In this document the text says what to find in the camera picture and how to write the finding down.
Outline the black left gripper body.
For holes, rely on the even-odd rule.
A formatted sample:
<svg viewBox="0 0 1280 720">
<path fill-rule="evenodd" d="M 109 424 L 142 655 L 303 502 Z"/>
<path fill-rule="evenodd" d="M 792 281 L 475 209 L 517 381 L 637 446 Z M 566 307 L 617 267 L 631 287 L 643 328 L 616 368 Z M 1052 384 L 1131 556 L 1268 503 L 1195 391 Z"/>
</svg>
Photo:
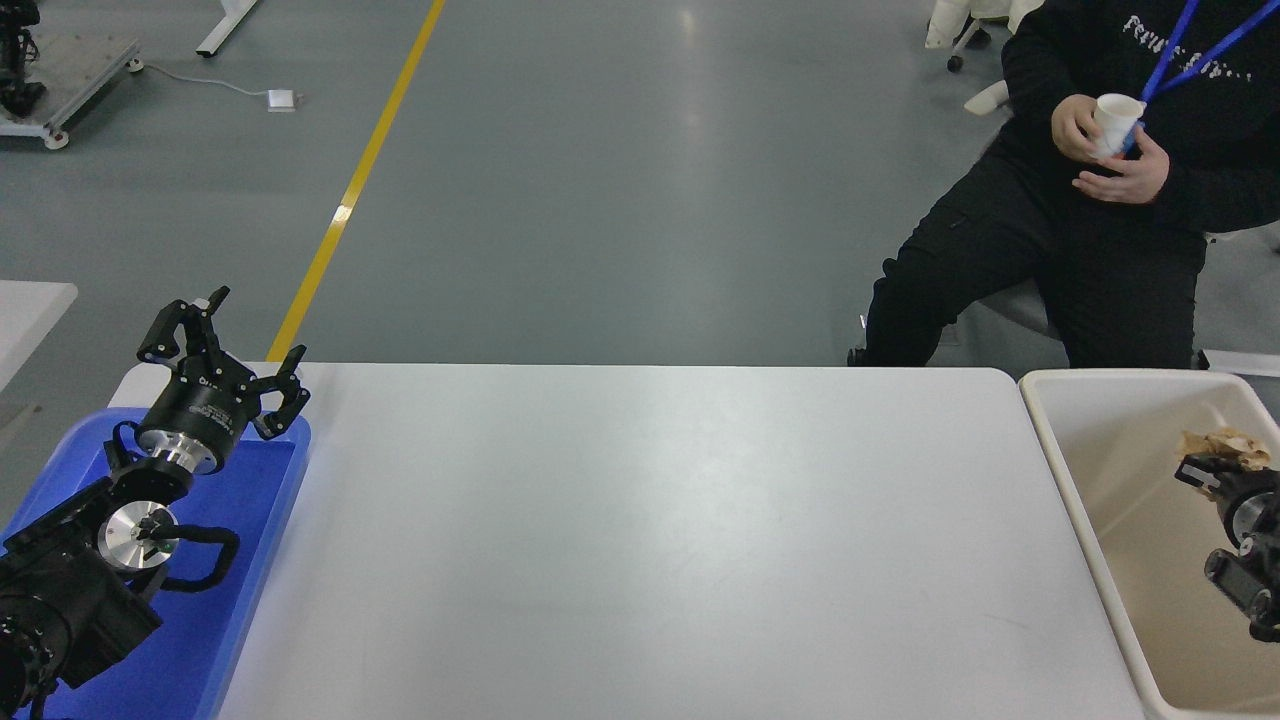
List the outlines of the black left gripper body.
<svg viewBox="0 0 1280 720">
<path fill-rule="evenodd" d="M 250 424 L 246 391 L 251 370 L 215 374 L 174 370 L 152 407 L 138 424 L 138 447 L 152 452 L 168 436 L 201 443 L 211 457 L 229 457 Z"/>
</svg>

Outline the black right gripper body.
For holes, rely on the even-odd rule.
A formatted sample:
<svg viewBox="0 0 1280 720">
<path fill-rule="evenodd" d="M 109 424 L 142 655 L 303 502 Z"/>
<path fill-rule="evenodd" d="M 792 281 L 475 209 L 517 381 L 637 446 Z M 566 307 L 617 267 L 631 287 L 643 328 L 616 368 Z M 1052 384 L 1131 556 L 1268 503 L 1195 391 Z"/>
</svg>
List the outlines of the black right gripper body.
<svg viewBox="0 0 1280 720">
<path fill-rule="evenodd" d="M 1277 471 L 1256 470 L 1238 482 L 1221 482 L 1216 506 L 1226 533 L 1251 533 L 1277 487 Z"/>
</svg>

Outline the person's right hand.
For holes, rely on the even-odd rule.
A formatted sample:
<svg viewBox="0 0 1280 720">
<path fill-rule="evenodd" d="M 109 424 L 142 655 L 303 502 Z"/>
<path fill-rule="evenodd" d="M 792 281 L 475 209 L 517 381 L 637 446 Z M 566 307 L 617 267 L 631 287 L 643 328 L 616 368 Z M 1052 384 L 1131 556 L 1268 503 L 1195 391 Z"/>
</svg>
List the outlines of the person's right hand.
<svg viewBox="0 0 1280 720">
<path fill-rule="evenodd" d="M 1096 146 L 1094 140 L 1102 136 L 1102 129 L 1094 120 L 1096 109 L 1096 97 L 1074 94 L 1059 102 L 1052 111 L 1050 120 L 1052 141 L 1071 161 L 1097 163 L 1112 158 L 1111 154 L 1100 155 Z"/>
</svg>

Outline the person's left hand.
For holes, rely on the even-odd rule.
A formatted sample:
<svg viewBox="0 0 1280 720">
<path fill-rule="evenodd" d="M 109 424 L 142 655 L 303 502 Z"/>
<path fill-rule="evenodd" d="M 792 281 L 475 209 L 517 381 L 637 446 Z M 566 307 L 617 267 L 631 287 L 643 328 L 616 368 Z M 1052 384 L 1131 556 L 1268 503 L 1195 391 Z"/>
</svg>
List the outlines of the person's left hand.
<svg viewBox="0 0 1280 720">
<path fill-rule="evenodd" d="M 1170 158 L 1147 133 L 1142 123 L 1133 128 L 1137 159 L 1123 155 L 1100 158 L 1070 181 L 1088 199 L 1124 205 L 1149 205 L 1169 179 Z"/>
</svg>

